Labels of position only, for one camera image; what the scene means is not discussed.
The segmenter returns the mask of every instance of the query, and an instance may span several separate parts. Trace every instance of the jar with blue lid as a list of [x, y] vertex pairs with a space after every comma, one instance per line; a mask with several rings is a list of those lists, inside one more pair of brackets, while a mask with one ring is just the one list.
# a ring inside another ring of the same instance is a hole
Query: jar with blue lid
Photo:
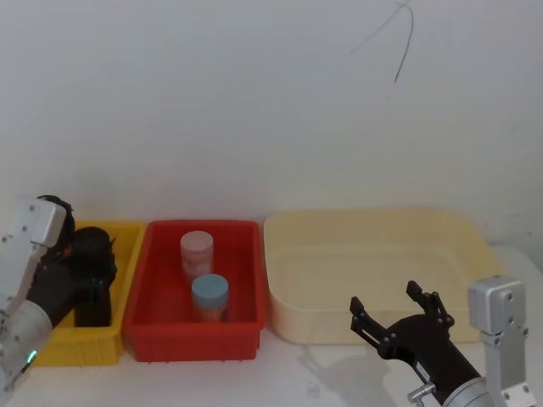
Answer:
[[206, 274], [193, 280], [193, 304], [199, 321], [219, 322], [227, 318], [228, 281], [218, 274]]

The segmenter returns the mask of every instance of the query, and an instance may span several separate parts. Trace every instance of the table surface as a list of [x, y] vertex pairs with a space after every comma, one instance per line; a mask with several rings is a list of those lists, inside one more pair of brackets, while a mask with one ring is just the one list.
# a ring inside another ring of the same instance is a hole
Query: table surface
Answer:
[[[495, 248], [507, 274], [527, 286], [528, 383], [543, 402], [543, 275], [521, 252]], [[460, 349], [481, 372], [480, 344]], [[244, 362], [137, 363], [124, 354], [117, 366], [30, 369], [8, 407], [97, 407], [172, 405], [409, 406], [407, 393], [421, 385], [411, 368], [379, 359], [356, 345], [300, 346], [271, 330], [261, 334], [256, 360]], [[438, 404], [426, 398], [426, 405]]]

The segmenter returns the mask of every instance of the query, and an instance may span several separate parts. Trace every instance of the metal bracket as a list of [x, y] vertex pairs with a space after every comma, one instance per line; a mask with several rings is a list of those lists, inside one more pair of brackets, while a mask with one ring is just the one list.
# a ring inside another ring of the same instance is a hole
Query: metal bracket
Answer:
[[428, 382], [417, 390], [413, 390], [407, 394], [407, 399], [411, 404], [415, 404], [417, 407], [424, 407], [423, 397], [433, 394], [435, 392], [435, 384]]
[[534, 407], [526, 383], [526, 293], [509, 276], [494, 276], [469, 288], [469, 317], [481, 331], [486, 359], [486, 386], [495, 407]]
[[65, 217], [66, 210], [53, 202], [17, 200], [8, 233], [0, 237], [0, 319], [11, 316], [25, 300], [38, 262], [57, 242]]

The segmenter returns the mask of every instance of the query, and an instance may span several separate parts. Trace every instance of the green indicator light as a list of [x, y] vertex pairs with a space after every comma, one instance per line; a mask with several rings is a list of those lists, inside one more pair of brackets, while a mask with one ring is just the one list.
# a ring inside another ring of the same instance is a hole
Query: green indicator light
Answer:
[[28, 364], [32, 363], [32, 361], [36, 358], [36, 355], [37, 355], [37, 350], [33, 350], [32, 352], [30, 352], [30, 354], [28, 355], [28, 359], [26, 360], [26, 363]]

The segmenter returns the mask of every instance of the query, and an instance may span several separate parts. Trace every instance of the red plastic bin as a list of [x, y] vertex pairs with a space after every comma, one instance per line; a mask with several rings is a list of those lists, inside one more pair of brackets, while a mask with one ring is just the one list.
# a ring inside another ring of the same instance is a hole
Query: red plastic bin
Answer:
[[[228, 280], [227, 322], [197, 322], [182, 275], [180, 239], [207, 231], [213, 271]], [[265, 322], [259, 226], [243, 220], [160, 220], [148, 225], [123, 331], [136, 360], [249, 360]]]

